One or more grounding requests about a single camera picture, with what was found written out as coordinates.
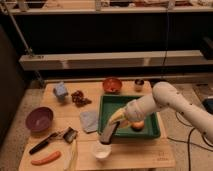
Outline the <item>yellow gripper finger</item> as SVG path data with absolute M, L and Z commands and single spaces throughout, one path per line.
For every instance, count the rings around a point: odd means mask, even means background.
M 113 113 L 112 116 L 110 117 L 108 123 L 110 125 L 118 123 L 119 128 L 128 127 L 130 125 L 130 122 L 126 119 L 126 117 L 124 115 L 123 108 L 120 108 L 115 113 Z

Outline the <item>white yellow gripper body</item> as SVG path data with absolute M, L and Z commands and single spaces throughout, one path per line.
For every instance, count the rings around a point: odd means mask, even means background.
M 139 122 L 144 119 L 144 111 L 137 100 L 132 100 L 124 107 L 124 116 L 130 122 Z

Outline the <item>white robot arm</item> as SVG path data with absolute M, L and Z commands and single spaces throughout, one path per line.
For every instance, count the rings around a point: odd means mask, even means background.
M 168 82 L 158 82 L 150 94 L 128 102 L 112 114 L 109 123 L 124 120 L 139 122 L 165 108 L 171 108 L 182 114 L 192 126 L 213 143 L 213 115 L 190 103 Z

